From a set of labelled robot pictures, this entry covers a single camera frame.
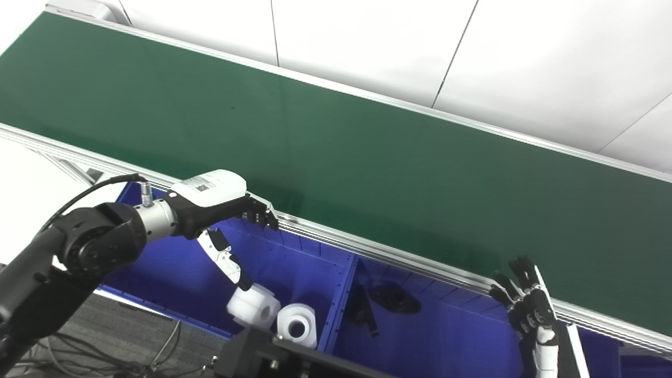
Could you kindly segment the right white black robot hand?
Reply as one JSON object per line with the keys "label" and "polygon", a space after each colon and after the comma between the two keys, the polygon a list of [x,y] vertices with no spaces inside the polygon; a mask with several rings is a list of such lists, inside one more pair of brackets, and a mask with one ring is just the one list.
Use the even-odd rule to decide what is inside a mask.
{"label": "right white black robot hand", "polygon": [[503,306],[519,338],[521,377],[589,377],[578,327],[559,320],[538,266],[526,255],[508,262],[511,278],[496,272],[489,296]]}

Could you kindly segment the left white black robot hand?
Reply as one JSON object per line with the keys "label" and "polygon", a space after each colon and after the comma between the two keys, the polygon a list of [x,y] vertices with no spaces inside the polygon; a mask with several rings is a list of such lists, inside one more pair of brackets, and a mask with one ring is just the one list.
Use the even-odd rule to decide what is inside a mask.
{"label": "left white black robot hand", "polygon": [[246,217],[260,228],[279,229],[271,202],[250,193],[246,180],[235,172],[214,170],[177,182],[160,199],[173,213],[173,235],[196,240],[215,266],[243,291],[254,282],[244,272],[223,231],[217,227],[229,218]]}

